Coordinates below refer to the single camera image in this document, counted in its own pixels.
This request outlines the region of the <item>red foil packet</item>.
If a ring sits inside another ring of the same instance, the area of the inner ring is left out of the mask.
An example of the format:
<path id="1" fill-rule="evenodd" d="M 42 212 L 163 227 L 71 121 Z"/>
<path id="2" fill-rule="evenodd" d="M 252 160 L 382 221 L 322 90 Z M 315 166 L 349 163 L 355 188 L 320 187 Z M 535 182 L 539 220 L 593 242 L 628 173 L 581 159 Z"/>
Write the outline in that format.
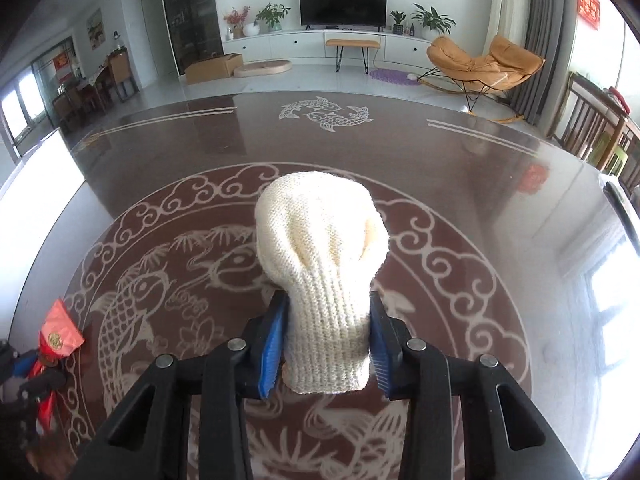
<path id="1" fill-rule="evenodd" d="M 85 342 L 84 336 L 70 317 L 62 299 L 50 307 L 39 332 L 37 359 L 28 373 L 29 379 L 43 379 L 43 392 L 38 392 L 37 419 L 44 432 L 52 426 L 55 391 L 66 384 L 62 369 L 64 360 Z"/>

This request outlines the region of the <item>cream knit glove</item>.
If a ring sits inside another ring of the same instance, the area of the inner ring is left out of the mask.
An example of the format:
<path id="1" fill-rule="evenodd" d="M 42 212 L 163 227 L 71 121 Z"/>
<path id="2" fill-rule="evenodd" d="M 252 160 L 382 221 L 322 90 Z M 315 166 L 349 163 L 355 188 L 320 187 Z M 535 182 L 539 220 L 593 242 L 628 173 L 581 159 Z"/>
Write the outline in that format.
<path id="1" fill-rule="evenodd" d="M 363 389 L 370 376 L 370 289 L 390 236 L 370 192 L 320 171 L 265 188 L 256 252 L 290 298 L 283 380 L 299 394 Z"/>

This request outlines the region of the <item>white storage bin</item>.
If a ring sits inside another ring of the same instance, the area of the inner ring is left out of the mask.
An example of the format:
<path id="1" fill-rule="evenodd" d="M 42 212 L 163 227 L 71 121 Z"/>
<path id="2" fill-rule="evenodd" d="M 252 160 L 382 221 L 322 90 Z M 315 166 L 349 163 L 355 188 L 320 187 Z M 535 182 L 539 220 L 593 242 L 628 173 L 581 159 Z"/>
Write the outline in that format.
<path id="1" fill-rule="evenodd" d="M 54 223 L 84 182 L 62 131 L 53 130 L 23 157 L 2 186 L 2 226 L 21 229 Z"/>

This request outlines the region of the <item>wooden dining chair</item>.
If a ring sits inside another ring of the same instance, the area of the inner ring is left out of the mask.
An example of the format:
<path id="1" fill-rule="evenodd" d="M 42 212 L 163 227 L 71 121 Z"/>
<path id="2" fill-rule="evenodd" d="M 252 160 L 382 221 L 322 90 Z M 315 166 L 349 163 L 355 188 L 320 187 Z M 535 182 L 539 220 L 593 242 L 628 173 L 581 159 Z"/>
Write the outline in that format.
<path id="1" fill-rule="evenodd" d="M 620 177 L 630 161 L 639 126 L 615 88 L 602 89 L 581 74 L 568 76 L 548 137 L 605 174 Z"/>

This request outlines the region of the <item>orange lounge chair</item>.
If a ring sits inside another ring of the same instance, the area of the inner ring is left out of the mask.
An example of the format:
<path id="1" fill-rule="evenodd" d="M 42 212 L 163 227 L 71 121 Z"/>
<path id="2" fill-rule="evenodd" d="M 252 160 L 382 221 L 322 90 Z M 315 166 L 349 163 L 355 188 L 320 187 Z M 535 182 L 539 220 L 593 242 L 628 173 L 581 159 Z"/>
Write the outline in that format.
<path id="1" fill-rule="evenodd" d="M 537 75 L 546 60 L 534 52 L 514 44 L 503 36 L 495 36 L 487 54 L 471 56 L 449 36 L 439 36 L 426 49 L 433 67 L 416 81 L 436 90 L 461 94 L 465 111 L 474 114 L 481 96 L 501 94 L 524 84 Z"/>

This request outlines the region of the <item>cardboard box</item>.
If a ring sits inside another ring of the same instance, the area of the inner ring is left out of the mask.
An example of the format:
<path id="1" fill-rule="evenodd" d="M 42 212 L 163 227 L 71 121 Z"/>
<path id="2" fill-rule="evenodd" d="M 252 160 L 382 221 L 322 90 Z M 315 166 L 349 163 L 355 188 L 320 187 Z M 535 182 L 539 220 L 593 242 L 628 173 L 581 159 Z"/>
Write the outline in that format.
<path id="1" fill-rule="evenodd" d="M 243 57 L 239 53 L 231 53 L 208 58 L 196 62 L 186 68 L 187 84 L 200 84 L 201 82 L 230 78 L 233 72 L 243 65 Z"/>

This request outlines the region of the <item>white tv cabinet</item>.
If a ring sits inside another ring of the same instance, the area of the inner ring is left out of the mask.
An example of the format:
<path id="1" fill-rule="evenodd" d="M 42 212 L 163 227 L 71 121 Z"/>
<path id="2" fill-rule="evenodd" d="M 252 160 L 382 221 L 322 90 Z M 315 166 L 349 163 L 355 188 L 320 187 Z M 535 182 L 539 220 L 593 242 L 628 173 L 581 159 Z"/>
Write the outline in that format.
<path id="1" fill-rule="evenodd" d="M 224 53 L 242 55 L 245 62 L 289 60 L 297 64 L 362 64 L 375 67 L 431 68 L 428 40 L 387 32 L 354 30 L 294 30 L 268 32 L 224 41 Z"/>

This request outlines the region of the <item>wooden bench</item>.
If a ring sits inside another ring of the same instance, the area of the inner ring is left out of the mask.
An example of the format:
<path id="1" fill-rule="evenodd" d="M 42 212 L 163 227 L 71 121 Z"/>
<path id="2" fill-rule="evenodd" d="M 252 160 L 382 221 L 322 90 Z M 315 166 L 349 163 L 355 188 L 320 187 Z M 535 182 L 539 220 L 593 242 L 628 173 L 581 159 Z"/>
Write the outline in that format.
<path id="1" fill-rule="evenodd" d="M 370 53 L 378 50 L 381 44 L 375 40 L 332 38 L 326 40 L 326 46 L 335 49 L 335 71 L 338 73 L 342 67 L 342 59 L 346 48 L 359 49 L 361 53 L 362 66 L 367 75 L 370 70 Z"/>

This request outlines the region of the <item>green potted plant right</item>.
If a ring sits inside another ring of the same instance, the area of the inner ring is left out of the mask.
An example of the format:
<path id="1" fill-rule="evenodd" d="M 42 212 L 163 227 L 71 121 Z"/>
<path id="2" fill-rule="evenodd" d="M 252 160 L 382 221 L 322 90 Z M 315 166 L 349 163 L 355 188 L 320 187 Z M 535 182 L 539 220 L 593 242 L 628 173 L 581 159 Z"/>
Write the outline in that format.
<path id="1" fill-rule="evenodd" d="M 439 36 L 449 35 L 457 25 L 449 15 L 438 13 L 434 6 L 427 8 L 419 3 L 415 3 L 413 6 L 414 12 L 411 19 L 420 24 L 422 38 L 425 40 L 432 41 Z"/>

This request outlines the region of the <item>green potted plant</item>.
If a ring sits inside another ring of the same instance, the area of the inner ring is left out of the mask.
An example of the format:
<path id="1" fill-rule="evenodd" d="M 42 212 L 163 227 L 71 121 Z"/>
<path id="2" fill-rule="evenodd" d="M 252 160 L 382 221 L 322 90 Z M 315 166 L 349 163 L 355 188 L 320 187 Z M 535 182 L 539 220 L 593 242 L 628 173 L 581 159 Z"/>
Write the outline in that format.
<path id="1" fill-rule="evenodd" d="M 256 14 L 256 20 L 263 22 L 270 32 L 282 29 L 281 22 L 288 16 L 291 8 L 283 3 L 267 3 Z"/>
<path id="2" fill-rule="evenodd" d="M 411 19 L 420 24 L 422 38 L 425 40 L 432 41 L 439 36 L 449 35 L 457 25 L 449 15 L 438 13 L 434 6 L 427 8 L 419 3 L 415 3 L 413 6 L 414 12 Z"/>

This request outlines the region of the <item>red flower vase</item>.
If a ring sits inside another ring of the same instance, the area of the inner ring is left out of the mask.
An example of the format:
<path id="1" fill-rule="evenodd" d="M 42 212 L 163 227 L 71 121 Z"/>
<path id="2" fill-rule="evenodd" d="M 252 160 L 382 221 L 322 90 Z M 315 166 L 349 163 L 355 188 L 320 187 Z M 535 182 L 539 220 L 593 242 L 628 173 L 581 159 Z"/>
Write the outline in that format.
<path id="1" fill-rule="evenodd" d="M 250 6 L 242 6 L 242 8 L 232 8 L 224 14 L 224 21 L 231 30 L 234 39 L 240 39 L 244 36 L 243 28 L 250 13 Z"/>

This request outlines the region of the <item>green potted plant left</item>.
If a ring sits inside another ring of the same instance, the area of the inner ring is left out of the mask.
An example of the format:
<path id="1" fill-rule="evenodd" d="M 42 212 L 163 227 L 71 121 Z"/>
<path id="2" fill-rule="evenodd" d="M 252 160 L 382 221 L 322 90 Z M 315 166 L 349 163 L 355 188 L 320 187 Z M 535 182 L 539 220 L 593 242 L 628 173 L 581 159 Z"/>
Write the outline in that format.
<path id="1" fill-rule="evenodd" d="M 281 22 L 288 16 L 291 8 L 283 3 L 267 3 L 256 14 L 256 20 L 263 22 L 270 32 L 282 29 Z"/>

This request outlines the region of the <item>dark display cabinet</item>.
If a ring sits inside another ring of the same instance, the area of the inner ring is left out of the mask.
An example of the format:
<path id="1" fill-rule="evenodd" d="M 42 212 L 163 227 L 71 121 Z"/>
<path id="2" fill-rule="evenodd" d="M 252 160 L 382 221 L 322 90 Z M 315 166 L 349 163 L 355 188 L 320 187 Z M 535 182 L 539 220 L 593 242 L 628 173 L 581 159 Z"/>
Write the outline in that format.
<path id="1" fill-rule="evenodd" d="M 177 72 L 224 53 L 216 0 L 163 0 Z"/>

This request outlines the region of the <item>black flat screen television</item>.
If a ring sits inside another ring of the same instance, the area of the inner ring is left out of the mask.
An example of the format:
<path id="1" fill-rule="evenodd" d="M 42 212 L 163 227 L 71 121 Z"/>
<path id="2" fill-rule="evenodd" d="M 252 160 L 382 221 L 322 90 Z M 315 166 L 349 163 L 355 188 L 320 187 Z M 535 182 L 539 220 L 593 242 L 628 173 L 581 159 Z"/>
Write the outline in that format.
<path id="1" fill-rule="evenodd" d="M 364 26 L 386 24 L 387 0 L 299 0 L 304 26 Z"/>

